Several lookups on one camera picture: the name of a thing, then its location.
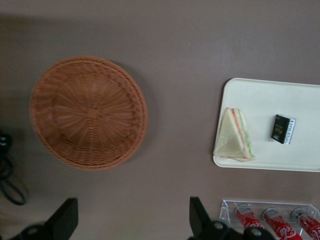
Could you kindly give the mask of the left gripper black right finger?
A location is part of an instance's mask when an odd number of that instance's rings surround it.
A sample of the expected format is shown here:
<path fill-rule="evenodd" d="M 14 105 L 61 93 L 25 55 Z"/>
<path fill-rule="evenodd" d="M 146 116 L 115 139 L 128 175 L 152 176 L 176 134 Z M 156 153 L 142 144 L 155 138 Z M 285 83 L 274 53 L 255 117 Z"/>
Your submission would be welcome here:
<path fill-rule="evenodd" d="M 240 234 L 220 219 L 211 219 L 199 197 L 189 199 L 189 240 L 239 240 Z"/>

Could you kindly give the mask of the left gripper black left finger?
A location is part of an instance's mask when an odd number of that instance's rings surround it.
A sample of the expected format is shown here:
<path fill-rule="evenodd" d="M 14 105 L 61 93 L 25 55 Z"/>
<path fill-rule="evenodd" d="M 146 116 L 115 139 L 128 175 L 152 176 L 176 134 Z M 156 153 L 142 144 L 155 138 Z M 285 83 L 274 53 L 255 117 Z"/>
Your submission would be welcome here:
<path fill-rule="evenodd" d="M 68 198 L 44 223 L 25 228 L 19 240 L 69 240 L 78 226 L 78 199 Z"/>

